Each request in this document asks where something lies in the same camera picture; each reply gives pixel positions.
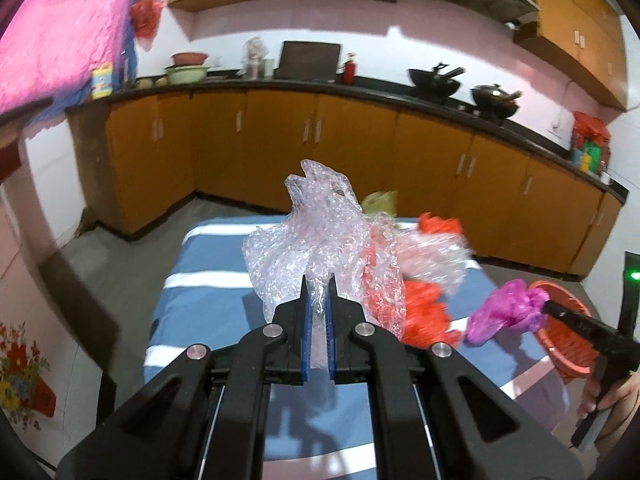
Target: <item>blue tablecloth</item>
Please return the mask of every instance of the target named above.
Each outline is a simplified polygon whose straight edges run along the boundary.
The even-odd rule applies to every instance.
[[[256,225],[281,216],[214,219],[186,235],[156,307],[144,375],[149,381],[187,346],[222,348],[262,326],[262,301],[253,292],[241,246]],[[464,328],[495,285],[473,261],[447,302],[454,325]],[[458,351],[551,430],[568,399],[558,374],[531,334],[499,333],[480,348]],[[267,420],[264,479],[373,480],[367,388],[335,386],[324,370],[311,370],[304,387],[274,386]]]

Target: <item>gray floor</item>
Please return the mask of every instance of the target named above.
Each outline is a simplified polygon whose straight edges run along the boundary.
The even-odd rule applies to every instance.
[[[195,198],[139,241],[126,242],[97,228],[71,241],[42,266],[42,277],[69,325],[116,383],[117,406],[142,386],[151,314],[185,233],[204,219],[252,214],[255,212]],[[527,283],[547,279],[522,270],[483,268],[496,285],[515,278]],[[595,312],[580,283],[552,281],[561,283]],[[567,445],[575,428],[582,383],[570,384],[572,408],[555,432]],[[596,453],[578,457],[590,472]]]

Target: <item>basket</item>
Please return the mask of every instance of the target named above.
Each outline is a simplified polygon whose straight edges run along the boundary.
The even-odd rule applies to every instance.
[[[534,287],[545,290],[549,298],[556,303],[591,317],[588,309],[561,286],[539,281],[529,285],[529,288]],[[594,350],[586,339],[581,338],[565,324],[552,317],[547,317],[545,327],[538,330],[535,336],[545,348],[565,384],[574,379],[588,377],[591,365],[599,352]]]

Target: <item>metal bolt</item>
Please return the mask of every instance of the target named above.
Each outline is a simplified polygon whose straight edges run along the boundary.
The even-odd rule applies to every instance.
[[[282,334],[282,327],[280,325],[276,325],[275,323],[271,323],[265,325],[262,329],[262,333],[267,337],[278,337]]]
[[[367,337],[372,335],[376,331],[371,323],[358,323],[356,325],[356,334]]]
[[[451,355],[451,347],[446,343],[435,343],[431,347],[431,351],[438,357],[449,357]]]
[[[202,359],[205,355],[207,355],[207,347],[204,345],[191,345],[187,348],[189,359]]]

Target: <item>red bowl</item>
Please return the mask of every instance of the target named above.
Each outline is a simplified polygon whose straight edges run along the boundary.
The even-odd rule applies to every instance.
[[[179,52],[172,55],[175,66],[202,65],[207,57],[209,54],[204,52]]]

